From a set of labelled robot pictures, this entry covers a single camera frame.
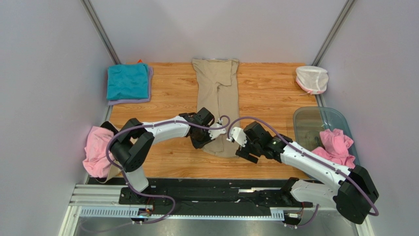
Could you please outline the beige t-shirt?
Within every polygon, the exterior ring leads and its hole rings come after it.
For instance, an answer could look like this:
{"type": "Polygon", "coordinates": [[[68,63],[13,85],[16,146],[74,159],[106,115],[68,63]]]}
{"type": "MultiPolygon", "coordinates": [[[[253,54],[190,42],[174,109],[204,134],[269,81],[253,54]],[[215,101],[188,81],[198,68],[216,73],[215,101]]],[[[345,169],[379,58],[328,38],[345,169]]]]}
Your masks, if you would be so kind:
{"type": "Polygon", "coordinates": [[[206,108],[216,120],[239,118],[238,59],[193,59],[198,83],[197,110],[206,108]]]}

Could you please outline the clear teal plastic bin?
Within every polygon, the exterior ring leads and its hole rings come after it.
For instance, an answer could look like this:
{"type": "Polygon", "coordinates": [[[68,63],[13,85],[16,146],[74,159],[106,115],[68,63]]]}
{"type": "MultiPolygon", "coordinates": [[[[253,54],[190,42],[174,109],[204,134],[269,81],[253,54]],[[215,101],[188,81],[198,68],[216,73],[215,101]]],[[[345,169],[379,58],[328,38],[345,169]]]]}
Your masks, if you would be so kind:
{"type": "MultiPolygon", "coordinates": [[[[352,134],[350,132],[345,117],[339,111],[332,108],[299,108],[294,113],[293,121],[296,142],[308,151],[312,151],[317,147],[323,147],[322,141],[320,139],[320,132],[325,131],[327,129],[341,129],[343,130],[345,135],[349,136],[353,140],[352,134]]],[[[358,165],[359,160],[355,148],[355,142],[349,148],[349,154],[355,156],[356,159],[354,163],[355,165],[358,165]]]]}

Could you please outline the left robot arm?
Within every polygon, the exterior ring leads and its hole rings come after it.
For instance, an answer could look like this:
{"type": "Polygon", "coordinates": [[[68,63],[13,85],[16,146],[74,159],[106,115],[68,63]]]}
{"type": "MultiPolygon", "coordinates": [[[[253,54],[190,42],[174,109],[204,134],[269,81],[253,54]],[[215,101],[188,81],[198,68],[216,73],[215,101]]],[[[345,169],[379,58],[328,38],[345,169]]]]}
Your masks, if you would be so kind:
{"type": "Polygon", "coordinates": [[[111,165],[121,170],[131,192],[151,198],[151,194],[144,193],[149,181],[143,164],[152,146],[175,138],[190,138],[192,146],[201,149],[215,140],[215,131],[224,131],[222,119],[215,119],[206,108],[158,122],[139,122],[132,118],[114,134],[105,154],[111,165]]]}

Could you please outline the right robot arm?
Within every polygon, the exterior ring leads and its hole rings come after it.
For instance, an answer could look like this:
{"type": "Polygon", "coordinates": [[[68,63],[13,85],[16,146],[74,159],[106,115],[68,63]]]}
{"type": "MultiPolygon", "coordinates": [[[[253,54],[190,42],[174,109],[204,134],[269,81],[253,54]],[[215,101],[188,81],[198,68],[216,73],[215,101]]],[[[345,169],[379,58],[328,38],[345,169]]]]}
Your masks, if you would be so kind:
{"type": "Polygon", "coordinates": [[[228,139],[239,144],[237,155],[257,163],[260,156],[295,167],[317,180],[316,183],[290,178],[283,191],[298,202],[310,202],[336,209],[344,218],[362,224],[369,215],[378,216],[375,206],[379,193],[368,170],[350,168],[326,160],[289,137],[271,135],[254,121],[244,129],[230,128],[228,139]]]}

